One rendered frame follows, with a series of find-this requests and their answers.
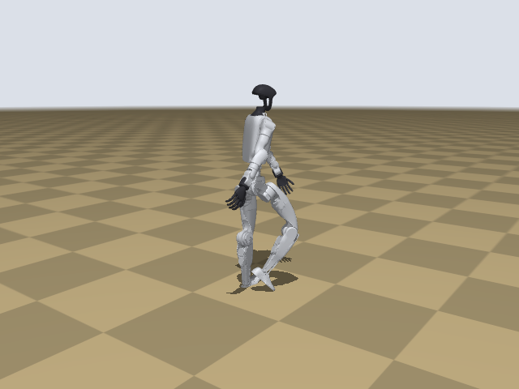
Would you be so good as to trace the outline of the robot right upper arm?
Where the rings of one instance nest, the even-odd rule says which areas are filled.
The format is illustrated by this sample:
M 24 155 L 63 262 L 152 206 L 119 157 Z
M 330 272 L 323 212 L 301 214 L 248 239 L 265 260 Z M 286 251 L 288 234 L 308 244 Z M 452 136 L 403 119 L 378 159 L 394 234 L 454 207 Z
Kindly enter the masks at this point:
M 264 118 L 263 121 L 260 123 L 260 133 L 257 143 L 255 145 L 254 156 L 259 150 L 264 150 L 264 148 L 268 145 L 268 142 L 271 138 L 273 131 L 275 130 L 275 127 L 276 124 L 274 122 L 271 122 L 267 118 Z

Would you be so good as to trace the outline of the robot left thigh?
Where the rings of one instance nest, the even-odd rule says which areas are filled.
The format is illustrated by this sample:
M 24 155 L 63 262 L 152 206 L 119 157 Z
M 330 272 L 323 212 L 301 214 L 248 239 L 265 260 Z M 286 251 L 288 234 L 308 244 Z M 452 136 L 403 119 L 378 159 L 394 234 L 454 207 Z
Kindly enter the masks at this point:
M 239 188 L 239 185 L 235 186 L 234 191 Z M 242 218 L 242 231 L 238 235 L 238 243 L 241 246 L 249 246 L 253 241 L 253 232 L 255 229 L 256 220 L 256 196 L 246 195 L 245 203 L 240 207 L 240 213 Z

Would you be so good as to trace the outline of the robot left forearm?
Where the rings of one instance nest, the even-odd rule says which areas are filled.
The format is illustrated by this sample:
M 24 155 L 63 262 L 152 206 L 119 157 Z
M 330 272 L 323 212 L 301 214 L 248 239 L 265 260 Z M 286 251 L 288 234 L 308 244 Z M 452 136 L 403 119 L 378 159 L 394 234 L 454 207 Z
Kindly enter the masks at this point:
M 268 159 L 267 159 L 267 162 L 269 164 L 269 166 L 272 168 L 273 172 L 275 173 L 275 175 L 278 175 L 281 173 L 281 170 L 279 168 L 279 164 L 278 162 L 276 161 L 276 158 L 274 157 L 272 151 L 269 151 L 268 152 Z

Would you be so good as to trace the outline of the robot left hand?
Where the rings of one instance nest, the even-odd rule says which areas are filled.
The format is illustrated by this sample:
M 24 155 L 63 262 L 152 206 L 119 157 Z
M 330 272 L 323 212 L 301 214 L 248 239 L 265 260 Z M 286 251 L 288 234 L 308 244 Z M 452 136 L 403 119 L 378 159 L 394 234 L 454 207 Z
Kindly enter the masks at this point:
M 279 167 L 279 168 L 280 168 L 280 167 Z M 280 168 L 280 169 L 281 169 L 281 168 Z M 290 182 L 292 185 L 294 185 L 294 183 L 293 183 L 291 180 L 289 180 L 288 178 L 286 178 L 285 176 L 283 176 L 283 172 L 282 172 L 282 171 L 281 171 L 281 173 L 278 174 L 278 175 L 275 175 L 275 173 L 274 173 L 273 171 L 272 171 L 272 173 L 273 173 L 274 177 L 277 177 L 277 185 L 279 186 L 279 188 L 280 188 L 280 189 L 282 188 L 282 190 L 284 191 L 285 194 L 286 194 L 286 192 L 285 192 L 285 188 L 286 188 L 287 192 L 290 194 L 290 192 L 289 192 L 287 186 L 289 187 L 289 189 L 290 189 L 291 191 L 293 191 L 293 190 L 291 189 L 291 187 L 290 187 L 290 185 L 288 184 L 288 182 Z M 287 186 L 286 186 L 286 185 L 287 185 Z M 285 187 L 285 188 L 284 188 L 284 187 Z M 287 194 L 286 194 L 286 195 L 287 195 Z

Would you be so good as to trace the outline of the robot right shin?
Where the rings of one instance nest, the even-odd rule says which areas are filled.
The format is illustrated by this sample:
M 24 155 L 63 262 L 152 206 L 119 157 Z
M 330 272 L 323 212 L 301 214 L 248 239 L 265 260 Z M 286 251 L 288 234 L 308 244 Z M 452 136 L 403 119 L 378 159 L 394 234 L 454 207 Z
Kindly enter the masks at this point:
M 277 237 L 272 247 L 271 254 L 262 268 L 262 270 L 264 269 L 263 272 L 265 272 L 264 274 L 266 276 L 268 276 L 269 272 L 285 257 L 297 241 L 298 237 L 299 234 L 295 227 L 287 228 L 283 236 L 279 235 Z M 268 270 L 270 271 L 268 272 Z

